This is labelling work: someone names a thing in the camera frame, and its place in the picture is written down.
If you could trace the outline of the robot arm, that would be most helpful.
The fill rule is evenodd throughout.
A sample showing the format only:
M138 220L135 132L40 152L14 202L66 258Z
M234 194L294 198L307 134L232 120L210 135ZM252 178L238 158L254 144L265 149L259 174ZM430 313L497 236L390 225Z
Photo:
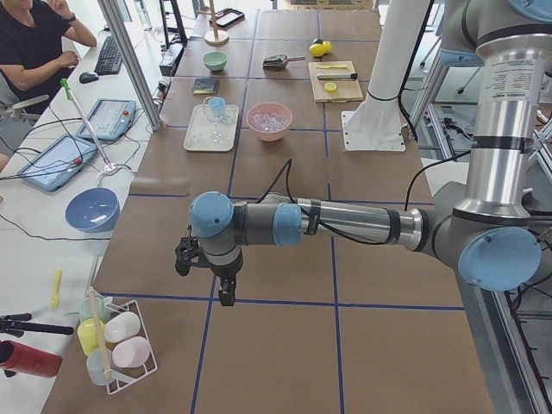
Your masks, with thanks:
M234 203L209 191L189 209L176 267L208 267L223 305L235 302L242 248L291 246L329 232L367 245L398 244L450 267L469 285L509 291L542 268L522 193L545 65L551 54L548 1L453 1L445 9L442 53L472 54L482 83L465 184L447 183L433 210L404 212L270 194Z

